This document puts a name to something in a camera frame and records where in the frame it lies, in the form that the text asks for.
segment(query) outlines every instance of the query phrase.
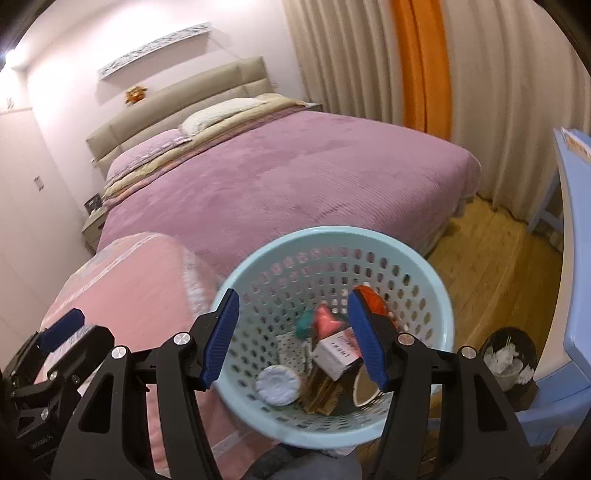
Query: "beige curtain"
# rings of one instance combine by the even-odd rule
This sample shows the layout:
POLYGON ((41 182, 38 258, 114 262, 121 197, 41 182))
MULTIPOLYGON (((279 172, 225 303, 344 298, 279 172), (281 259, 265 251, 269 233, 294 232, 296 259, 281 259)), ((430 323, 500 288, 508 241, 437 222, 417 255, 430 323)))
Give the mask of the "beige curtain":
POLYGON ((309 97, 324 110, 402 122, 390 0, 284 0, 309 97))
POLYGON ((441 0, 441 7, 452 142, 482 163, 479 193, 527 220, 556 170, 552 129, 589 131, 589 75, 532 0, 441 0))

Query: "nightstand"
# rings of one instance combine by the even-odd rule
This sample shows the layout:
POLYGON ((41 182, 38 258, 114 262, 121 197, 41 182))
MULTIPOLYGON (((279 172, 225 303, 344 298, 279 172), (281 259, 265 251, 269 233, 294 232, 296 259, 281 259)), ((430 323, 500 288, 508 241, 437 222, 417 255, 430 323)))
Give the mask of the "nightstand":
POLYGON ((86 244, 96 253, 99 246, 100 235, 103 232, 103 227, 107 220, 108 210, 106 207, 101 207, 90 214, 88 220, 82 227, 82 235, 86 240, 86 244))
POLYGON ((312 110, 313 112, 324 112, 324 105, 317 102, 309 102, 306 105, 306 110, 312 110))

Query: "teal object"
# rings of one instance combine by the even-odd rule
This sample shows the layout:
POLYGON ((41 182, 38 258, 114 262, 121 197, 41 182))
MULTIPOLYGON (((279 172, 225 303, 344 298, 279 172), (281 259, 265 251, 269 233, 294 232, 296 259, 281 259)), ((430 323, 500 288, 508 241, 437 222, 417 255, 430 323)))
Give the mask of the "teal object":
POLYGON ((314 323, 314 310, 306 310, 300 318, 295 321, 295 336, 300 340, 306 340, 312 336, 312 325, 314 323))
MULTIPOLYGON (((244 260, 224 282, 240 295, 240 315, 217 391, 241 420, 267 437, 309 449, 359 445, 382 435, 392 395, 383 394, 352 414, 308 415, 301 405, 265 404, 256 376, 278 363, 275 336, 296 330, 304 310, 326 304, 346 316, 355 285, 379 289, 408 331, 427 346, 453 347, 452 304, 437 273, 410 247, 362 228, 315 227, 278 238, 244 260)), ((431 392, 440 387, 434 385, 431 392)))

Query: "orange curtain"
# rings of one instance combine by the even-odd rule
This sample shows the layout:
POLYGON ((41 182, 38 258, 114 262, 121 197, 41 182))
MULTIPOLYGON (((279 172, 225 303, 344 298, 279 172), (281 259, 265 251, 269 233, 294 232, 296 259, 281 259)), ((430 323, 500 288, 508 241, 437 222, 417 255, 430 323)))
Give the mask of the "orange curtain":
POLYGON ((444 140, 452 130, 452 89, 439 0, 391 0, 398 33, 404 124, 444 140))

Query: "purple bedspread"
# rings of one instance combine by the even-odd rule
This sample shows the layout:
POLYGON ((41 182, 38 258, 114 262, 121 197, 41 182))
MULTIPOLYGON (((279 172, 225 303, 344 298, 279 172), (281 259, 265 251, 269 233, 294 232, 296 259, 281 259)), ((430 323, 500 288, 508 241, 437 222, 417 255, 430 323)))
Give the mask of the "purple bedspread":
POLYGON ((227 140, 109 213, 99 250, 133 233, 177 238, 220 275, 302 228, 350 225, 425 243, 476 192, 470 152, 395 125, 297 112, 227 140))

